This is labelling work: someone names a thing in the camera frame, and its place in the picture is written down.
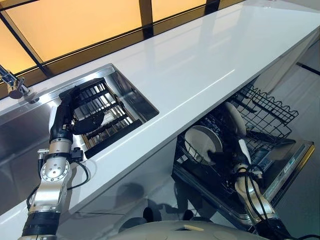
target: frosted glass window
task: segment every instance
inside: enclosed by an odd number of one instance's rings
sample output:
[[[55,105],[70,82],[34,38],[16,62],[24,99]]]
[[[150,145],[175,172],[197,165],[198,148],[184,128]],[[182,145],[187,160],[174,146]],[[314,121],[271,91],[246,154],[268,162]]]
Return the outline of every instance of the frosted glass window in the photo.
[[[43,61],[142,25],[138,0],[40,0],[6,12]]]
[[[0,64],[5,69],[16,74],[36,65],[2,21],[0,21],[0,43]]]
[[[206,0],[151,0],[152,19],[158,21],[206,3]]]

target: faucet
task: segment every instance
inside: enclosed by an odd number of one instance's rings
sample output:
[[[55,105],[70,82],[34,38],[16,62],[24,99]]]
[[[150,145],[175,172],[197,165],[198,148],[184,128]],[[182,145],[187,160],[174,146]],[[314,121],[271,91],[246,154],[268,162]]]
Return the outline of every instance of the faucet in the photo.
[[[5,70],[1,65],[0,80],[6,83],[8,95],[12,99],[20,99],[30,92],[29,88],[24,85],[24,77],[17,78],[12,72]]]

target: dish rack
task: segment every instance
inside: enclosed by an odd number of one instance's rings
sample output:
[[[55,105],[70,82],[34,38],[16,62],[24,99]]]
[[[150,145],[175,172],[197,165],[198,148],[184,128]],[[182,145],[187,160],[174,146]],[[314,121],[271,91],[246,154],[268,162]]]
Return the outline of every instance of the dish rack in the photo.
[[[104,78],[95,78],[78,87],[79,94],[74,97],[73,123],[101,112],[104,113],[106,120],[98,129],[82,135],[87,147],[87,151],[84,152],[87,158],[94,156],[142,125],[142,121],[130,114]]]
[[[247,130],[244,140],[252,164],[258,164],[266,171],[273,163],[267,158],[270,150],[295,142],[286,137],[292,132],[288,124],[298,116],[298,112],[251,84],[243,87],[226,102],[232,103],[243,118]],[[182,176],[182,179],[191,185],[203,186],[203,191],[214,195],[217,206],[231,206],[226,210],[228,214],[235,215],[238,219],[243,218],[244,222],[250,224],[246,210],[234,189],[230,173],[231,161],[226,160],[226,156],[231,156],[234,149],[234,141],[230,139],[239,137],[226,123],[225,111],[224,105],[221,104],[194,124],[207,127],[216,133],[221,140],[223,154],[215,155],[217,159],[214,159],[214,164],[204,164],[206,160],[186,141],[184,131],[177,138],[173,175],[176,174],[180,178]]]

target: wire rack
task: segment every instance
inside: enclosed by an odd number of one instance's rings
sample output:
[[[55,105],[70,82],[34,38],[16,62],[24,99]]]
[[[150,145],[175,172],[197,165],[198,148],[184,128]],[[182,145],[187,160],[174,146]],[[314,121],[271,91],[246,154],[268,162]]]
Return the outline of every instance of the wire rack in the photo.
[[[81,121],[100,112],[104,113],[105,119],[98,129],[82,135],[88,149],[85,155],[90,158],[139,127],[142,122],[130,114],[104,78],[96,78],[88,83],[78,86],[81,90],[75,97],[77,108],[73,121]]]
[[[252,163],[259,164],[267,170],[272,164],[272,160],[266,158],[267,154],[291,133],[288,123],[298,116],[298,112],[292,111],[289,106],[284,106],[281,101],[275,101],[274,97],[252,85],[242,88],[227,102],[237,108],[245,122],[247,134],[244,140]],[[234,141],[231,139],[238,137],[227,124],[225,117],[226,109],[221,104],[194,125],[211,129],[220,138],[223,152],[233,154]],[[232,166],[229,162],[225,160],[220,164],[206,164],[203,156],[186,141],[184,136],[185,132],[178,136],[175,156],[177,162],[207,186],[219,186],[225,194],[232,194],[234,191],[230,187]]]
[[[261,148],[271,150],[285,141],[292,132],[288,124],[299,115],[298,111],[251,84],[233,95],[229,102],[237,107],[245,122],[245,141],[253,156]]]

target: plate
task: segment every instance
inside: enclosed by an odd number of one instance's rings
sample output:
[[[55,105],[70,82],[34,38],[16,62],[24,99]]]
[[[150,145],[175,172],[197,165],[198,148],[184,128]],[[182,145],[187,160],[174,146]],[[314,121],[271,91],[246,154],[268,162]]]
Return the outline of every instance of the plate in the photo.
[[[247,128],[240,112],[228,101],[224,103],[224,107],[227,110],[226,124],[236,135],[244,138],[247,135]]]
[[[186,131],[184,139],[186,150],[197,162],[204,165],[214,164],[208,156],[209,150],[213,153],[223,151],[222,143],[217,134],[205,126],[191,127]]]

